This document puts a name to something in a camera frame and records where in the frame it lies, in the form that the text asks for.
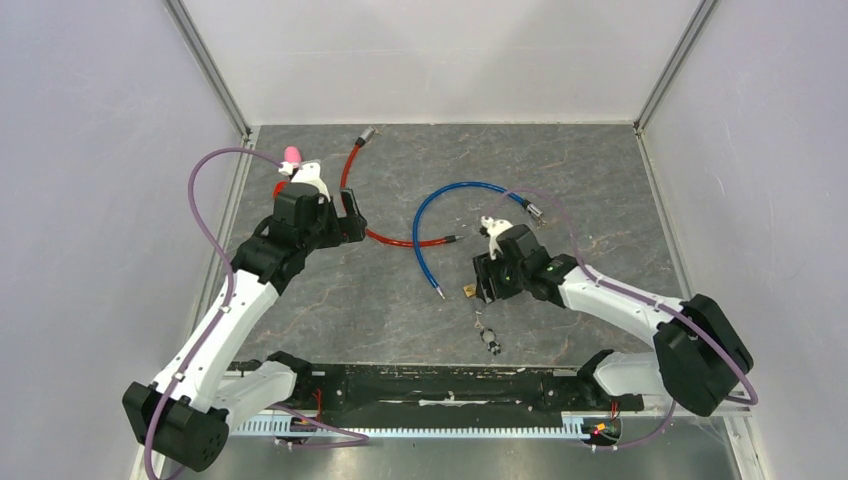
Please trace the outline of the small black key bunch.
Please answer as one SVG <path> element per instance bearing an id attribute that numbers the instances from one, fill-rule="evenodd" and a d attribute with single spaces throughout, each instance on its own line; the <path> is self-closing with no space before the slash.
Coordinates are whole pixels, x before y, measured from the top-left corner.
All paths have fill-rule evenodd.
<path id="1" fill-rule="evenodd" d="M 486 349 L 493 355 L 497 356 L 501 353 L 501 344 L 498 341 L 497 334 L 495 331 L 482 323 L 482 314 L 480 312 L 475 313 L 475 328 L 479 332 L 479 337 L 481 341 L 485 344 Z"/>

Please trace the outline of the blue cable lock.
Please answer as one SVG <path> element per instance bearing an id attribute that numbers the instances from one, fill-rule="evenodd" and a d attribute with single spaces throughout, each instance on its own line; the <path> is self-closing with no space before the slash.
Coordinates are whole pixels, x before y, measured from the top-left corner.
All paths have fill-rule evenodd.
<path id="1" fill-rule="evenodd" d="M 500 195 L 504 199 L 509 199 L 529 217 L 532 223 L 534 223 L 535 219 L 539 218 L 545 220 L 542 208 L 533 200 L 524 194 L 509 191 L 506 187 L 495 183 L 479 180 L 463 180 L 436 188 L 433 193 L 430 193 L 423 199 L 413 216 L 411 240 L 414 244 L 412 252 L 417 267 L 422 274 L 422 279 L 439 300 L 445 300 L 447 294 L 439 282 L 437 271 L 430 266 L 429 260 L 432 254 L 426 253 L 427 247 L 419 246 L 419 242 L 425 241 L 425 233 L 436 233 L 435 225 L 438 214 L 447 217 L 447 220 L 440 220 L 440 223 L 458 226 L 463 216 L 467 213 L 468 208 L 460 206 L 457 202 L 451 202 L 448 198 L 453 194 L 459 194 L 461 197 L 468 199 L 473 192 L 489 195 L 490 197 Z"/>

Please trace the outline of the red cable lock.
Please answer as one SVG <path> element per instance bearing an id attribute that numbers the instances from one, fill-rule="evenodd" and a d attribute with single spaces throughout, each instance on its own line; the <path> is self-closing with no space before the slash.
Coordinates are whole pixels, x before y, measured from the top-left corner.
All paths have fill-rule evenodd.
<path id="1" fill-rule="evenodd" d="M 343 170 L 342 170 L 342 174 L 341 174 L 341 177 L 340 177 L 340 183 L 339 183 L 340 188 L 345 188 L 347 186 L 348 177 L 349 177 L 350 171 L 352 169 L 354 160 L 356 159 L 359 151 L 369 143 L 369 141 L 372 139 L 372 137 L 376 133 L 377 133 L 377 129 L 374 126 L 368 126 L 363 130 L 363 132 L 354 141 L 354 146 L 351 149 L 351 151 L 350 151 L 350 153 L 347 157 L 347 160 L 344 164 Z M 408 248 L 408 249 L 412 249 L 414 247 L 412 240 L 399 240 L 399 239 L 387 237 L 387 236 L 381 235 L 379 233 L 376 233 L 376 232 L 374 232 L 370 229 L 366 229 L 365 234 L 369 238 L 371 238 L 371 239 L 373 239 L 373 240 L 375 240 L 375 241 L 377 241 L 377 242 L 379 242 L 383 245 L 388 245 L 388 246 L 392 246 L 392 247 L 400 247 L 400 248 Z M 441 237 L 441 238 L 438 238 L 438 239 L 420 241 L 419 246 L 421 246 L 421 247 L 436 247 L 436 246 L 442 246 L 442 245 L 455 243 L 455 242 L 460 241 L 461 239 L 462 239 L 461 235 L 449 235 L 449 236 L 444 236 L 444 237 Z"/>

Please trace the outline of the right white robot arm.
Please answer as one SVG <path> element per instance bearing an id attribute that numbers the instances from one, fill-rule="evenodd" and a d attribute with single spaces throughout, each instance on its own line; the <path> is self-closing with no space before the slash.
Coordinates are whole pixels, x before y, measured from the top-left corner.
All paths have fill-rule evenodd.
<path id="1" fill-rule="evenodd" d="M 624 395 L 663 395 L 708 417 L 725 401 L 757 403 L 747 378 L 754 359 L 712 298 L 651 293 L 574 256 L 552 256 L 524 224 L 482 217 L 480 232 L 488 247 L 473 266 L 476 295 L 484 303 L 527 293 L 605 321 L 651 347 L 649 353 L 602 353 L 588 362 L 577 382 L 585 405 L 602 408 Z"/>

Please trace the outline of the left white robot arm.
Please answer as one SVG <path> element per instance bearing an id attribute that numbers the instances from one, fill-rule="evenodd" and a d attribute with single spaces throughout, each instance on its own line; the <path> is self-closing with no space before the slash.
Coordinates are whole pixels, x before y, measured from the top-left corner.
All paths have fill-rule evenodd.
<path id="1" fill-rule="evenodd" d="M 242 243 L 218 299 L 174 359 L 148 384 L 131 383 L 122 405 L 147 452 L 195 472 L 221 454 L 229 434 L 262 410 L 307 405 L 314 393 L 308 363 L 274 354 L 243 378 L 225 383 L 235 354 L 317 249 L 364 239 L 366 219 L 350 188 L 343 216 L 318 187 L 290 182 L 274 209 Z"/>

